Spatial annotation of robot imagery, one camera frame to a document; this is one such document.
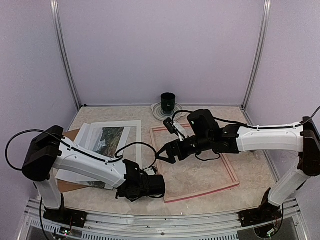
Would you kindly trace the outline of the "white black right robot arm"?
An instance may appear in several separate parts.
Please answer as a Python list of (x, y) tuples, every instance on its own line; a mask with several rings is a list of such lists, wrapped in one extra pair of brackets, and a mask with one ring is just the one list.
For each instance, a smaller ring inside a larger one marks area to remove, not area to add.
[(179, 138), (166, 143), (156, 153), (158, 160), (169, 164), (208, 150), (217, 155), (254, 151), (298, 154), (297, 163), (264, 194), (255, 212), (260, 222), (268, 221), (294, 191), (320, 174), (320, 134), (311, 117), (303, 117), (300, 122), (269, 126), (226, 120), (227, 125), (220, 127), (220, 118), (214, 117), (208, 109), (199, 109), (188, 112), (187, 120), (194, 132), (192, 136), (186, 136), (174, 119), (167, 118), (163, 124)]

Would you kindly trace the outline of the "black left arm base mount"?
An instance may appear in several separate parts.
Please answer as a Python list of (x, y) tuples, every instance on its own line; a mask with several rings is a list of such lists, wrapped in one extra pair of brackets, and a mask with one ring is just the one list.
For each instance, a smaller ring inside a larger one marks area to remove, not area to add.
[(46, 209), (43, 214), (43, 217), (46, 220), (78, 228), (84, 228), (87, 216), (88, 213), (85, 211), (69, 208), (62, 208), (58, 210)]

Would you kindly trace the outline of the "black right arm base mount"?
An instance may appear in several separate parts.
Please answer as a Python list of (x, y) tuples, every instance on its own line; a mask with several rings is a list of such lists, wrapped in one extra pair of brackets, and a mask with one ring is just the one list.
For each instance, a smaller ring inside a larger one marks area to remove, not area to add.
[(241, 226), (249, 227), (274, 221), (282, 218), (280, 210), (261, 210), (259, 208), (247, 209), (238, 213)]

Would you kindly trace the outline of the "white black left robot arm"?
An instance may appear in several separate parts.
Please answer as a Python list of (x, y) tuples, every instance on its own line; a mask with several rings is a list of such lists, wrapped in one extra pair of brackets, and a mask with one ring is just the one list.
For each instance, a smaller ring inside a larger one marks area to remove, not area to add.
[(54, 125), (39, 130), (32, 139), (22, 174), (33, 181), (43, 199), (44, 206), (57, 221), (70, 218), (63, 206), (63, 195), (51, 176), (53, 168), (93, 178), (117, 190), (116, 197), (132, 202), (142, 197), (163, 197), (166, 192), (162, 175), (150, 175), (128, 159), (108, 160), (103, 155), (87, 150), (63, 135), (63, 128)]

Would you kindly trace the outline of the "pink wooden picture frame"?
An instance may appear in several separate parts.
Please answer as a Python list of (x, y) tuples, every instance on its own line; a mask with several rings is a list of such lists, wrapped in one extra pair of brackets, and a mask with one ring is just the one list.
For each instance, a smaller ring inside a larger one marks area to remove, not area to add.
[(166, 204), (218, 193), (240, 185), (229, 159), (218, 157), (212, 150), (199, 157), (194, 154), (174, 164), (156, 161), (158, 173), (165, 181)]

